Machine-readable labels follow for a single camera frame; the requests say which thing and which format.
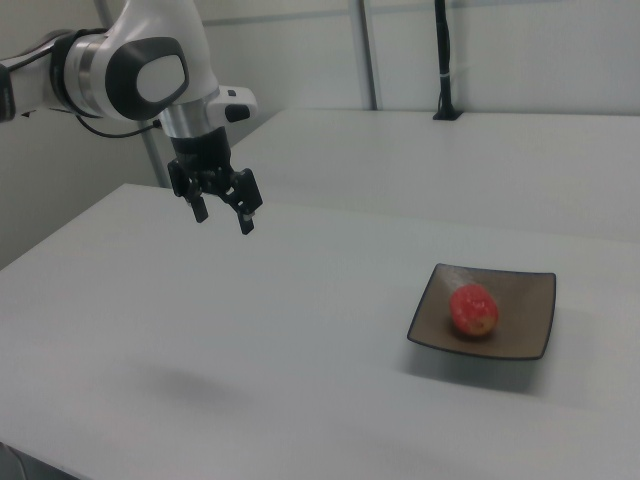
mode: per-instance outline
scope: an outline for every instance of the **cable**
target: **cable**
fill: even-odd
[[[9,72],[14,72],[16,70],[18,70],[19,68],[22,68],[26,65],[29,65],[30,63],[35,62],[36,60],[40,60],[42,57],[45,57],[47,55],[49,55],[51,53],[51,47],[49,48],[45,48],[44,50],[42,50],[41,52],[36,53],[33,57],[29,57],[21,62],[18,63],[14,63],[13,65],[11,65],[10,67],[7,67]]]
[[[160,123],[160,120],[154,120],[153,123],[151,125],[149,125],[148,127],[141,128],[140,130],[136,130],[135,132],[119,133],[119,134],[104,133],[104,132],[101,132],[101,131],[96,130],[95,128],[93,128],[91,125],[89,125],[87,122],[85,122],[84,119],[80,115],[76,115],[76,118],[80,122],[80,125],[82,125],[84,128],[89,130],[91,133],[93,133],[95,135],[98,135],[99,137],[103,137],[103,138],[112,138],[112,139],[114,139],[114,138],[129,138],[129,137],[134,137],[136,135],[140,135],[141,133],[144,133],[144,132],[148,132],[149,130],[153,130],[154,128],[162,128],[162,123]]]

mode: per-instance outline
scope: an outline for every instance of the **brown plate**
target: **brown plate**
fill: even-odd
[[[498,305],[496,329],[486,337],[458,333],[449,297],[459,287],[482,285]],[[556,304],[554,273],[504,272],[438,264],[413,317],[409,340],[447,352],[500,360],[538,360],[551,334]]]

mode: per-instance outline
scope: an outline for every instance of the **white table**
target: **white table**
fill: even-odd
[[[125,186],[0,272],[1,440],[92,480],[637,478],[640,244],[208,203]],[[556,272],[546,356],[408,342],[438,262]]]
[[[287,110],[233,151],[265,198],[640,242],[640,117]]]

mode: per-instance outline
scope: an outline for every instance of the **black pole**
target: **black pole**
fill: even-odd
[[[438,101],[438,113],[434,120],[457,120],[462,112],[453,108],[451,103],[451,74],[449,61],[451,59],[451,42],[449,38],[449,25],[445,0],[435,0],[436,4],[436,28],[438,31],[438,58],[440,61],[440,99]]]

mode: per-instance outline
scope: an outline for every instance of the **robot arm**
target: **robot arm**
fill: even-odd
[[[224,87],[193,0],[128,0],[105,31],[52,32],[27,52],[0,61],[0,123],[39,107],[82,117],[144,121],[159,117],[177,158],[174,193],[208,217],[202,193],[238,214],[244,234],[262,198],[251,170],[233,170],[226,127],[254,117],[246,88]]]

